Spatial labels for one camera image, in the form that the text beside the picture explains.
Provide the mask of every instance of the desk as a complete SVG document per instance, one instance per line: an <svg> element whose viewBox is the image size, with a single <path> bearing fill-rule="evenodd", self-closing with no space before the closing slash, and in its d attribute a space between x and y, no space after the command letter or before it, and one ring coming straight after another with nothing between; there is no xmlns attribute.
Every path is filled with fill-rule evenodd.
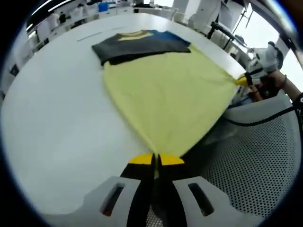
<svg viewBox="0 0 303 227"><path fill-rule="evenodd" d="M75 211L85 194L128 160L149 152L111 101L91 46L116 33L171 31L235 78L244 69L199 33L165 18L128 14L95 20L54 39L22 68L2 106L5 154L39 212Z"/></svg>

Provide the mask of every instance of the laboratory room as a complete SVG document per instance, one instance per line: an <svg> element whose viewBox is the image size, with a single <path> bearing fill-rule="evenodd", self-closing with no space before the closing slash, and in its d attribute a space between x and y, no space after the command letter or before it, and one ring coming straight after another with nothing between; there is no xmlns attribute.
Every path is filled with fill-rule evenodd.
<svg viewBox="0 0 303 227"><path fill-rule="evenodd" d="M2 43L5 219L299 223L303 42L295 13L303 11L295 5L28 2Z"/></svg>

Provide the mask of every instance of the fabric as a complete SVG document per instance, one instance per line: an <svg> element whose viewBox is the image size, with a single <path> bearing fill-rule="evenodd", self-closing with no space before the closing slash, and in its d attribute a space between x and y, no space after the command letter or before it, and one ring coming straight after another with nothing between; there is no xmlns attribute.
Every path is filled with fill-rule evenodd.
<svg viewBox="0 0 303 227"><path fill-rule="evenodd" d="M237 87L226 71L194 46L189 49L104 65L110 96L154 153L186 153L211 129Z"/></svg>
<svg viewBox="0 0 303 227"><path fill-rule="evenodd" d="M111 65L132 61L145 56L162 54L166 52L190 52L188 42L182 42L171 35L171 38L159 37L148 31L116 34L92 49L101 60L101 65L109 61Z"/></svg>

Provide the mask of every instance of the robotic hand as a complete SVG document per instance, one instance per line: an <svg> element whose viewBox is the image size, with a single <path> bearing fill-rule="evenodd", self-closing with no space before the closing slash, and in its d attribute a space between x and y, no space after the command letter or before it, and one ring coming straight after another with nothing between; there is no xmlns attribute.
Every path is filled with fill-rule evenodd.
<svg viewBox="0 0 303 227"><path fill-rule="evenodd" d="M283 54L275 47L273 42L268 43L267 48L253 48L250 52L254 54L253 59L248 65L248 70L237 81L240 86L250 86L268 81L274 83L268 74L282 68Z"/></svg>

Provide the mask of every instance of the white table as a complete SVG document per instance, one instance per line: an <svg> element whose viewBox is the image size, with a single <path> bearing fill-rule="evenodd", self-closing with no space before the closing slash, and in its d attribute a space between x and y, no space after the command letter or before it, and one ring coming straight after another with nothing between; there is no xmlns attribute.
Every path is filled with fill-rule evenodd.
<svg viewBox="0 0 303 227"><path fill-rule="evenodd" d="M7 160L39 212L69 213L85 194L148 149L110 100L91 46L116 33L169 30L235 78L244 69L199 33L149 14L95 20L42 48L22 68L1 112Z"/></svg>

